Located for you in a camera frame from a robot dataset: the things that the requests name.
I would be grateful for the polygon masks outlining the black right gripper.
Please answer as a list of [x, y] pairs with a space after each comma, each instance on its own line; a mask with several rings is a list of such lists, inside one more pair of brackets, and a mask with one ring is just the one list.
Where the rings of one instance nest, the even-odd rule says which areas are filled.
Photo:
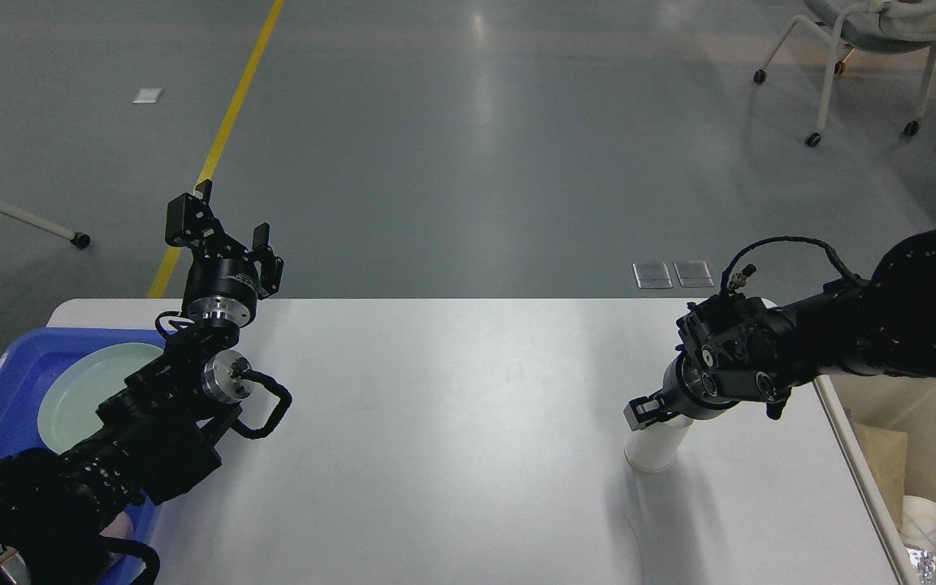
[[629, 430], [635, 432], [654, 423], [672, 421], [676, 416], [710, 421], [738, 404], [724, 397], [707, 396], [698, 367], [688, 356], [676, 356], [666, 367], [661, 392], [630, 400], [623, 413]]

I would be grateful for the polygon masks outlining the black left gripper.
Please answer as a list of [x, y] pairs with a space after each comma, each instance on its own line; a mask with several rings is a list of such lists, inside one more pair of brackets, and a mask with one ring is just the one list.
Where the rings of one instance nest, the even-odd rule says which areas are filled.
[[[196, 254], [228, 251], [227, 234], [210, 208], [213, 181], [202, 180], [192, 193], [182, 193], [167, 205], [164, 243]], [[231, 257], [197, 257], [187, 274], [182, 315], [192, 321], [223, 319], [238, 328], [253, 322], [257, 303], [281, 288], [284, 260], [270, 245], [271, 226], [253, 230], [250, 251]]]

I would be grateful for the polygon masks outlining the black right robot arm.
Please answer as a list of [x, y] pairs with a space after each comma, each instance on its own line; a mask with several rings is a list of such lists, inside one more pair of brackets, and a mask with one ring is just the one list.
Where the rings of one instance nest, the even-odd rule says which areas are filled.
[[662, 386], [627, 403], [631, 430], [678, 416], [709, 421], [742, 402], [765, 404], [776, 421], [792, 389], [818, 375], [890, 375], [936, 380], [936, 230], [900, 241], [869, 280], [817, 238], [837, 271], [820, 293], [768, 307], [743, 295], [755, 274], [736, 254], [718, 290], [687, 305]]

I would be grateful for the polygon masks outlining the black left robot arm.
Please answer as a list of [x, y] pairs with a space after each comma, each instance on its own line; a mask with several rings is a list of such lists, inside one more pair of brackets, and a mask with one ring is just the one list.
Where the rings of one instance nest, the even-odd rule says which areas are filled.
[[99, 430], [60, 454], [27, 448], [0, 458], [0, 584], [93, 584], [114, 558], [158, 552], [106, 529], [129, 506], [166, 503], [219, 469], [216, 445], [235, 432], [269, 436], [293, 403], [288, 388], [236, 351], [257, 303], [278, 292], [284, 260], [260, 223], [249, 247], [224, 232], [202, 180], [167, 207], [164, 240], [190, 249], [182, 305], [157, 325], [161, 355], [97, 408]]

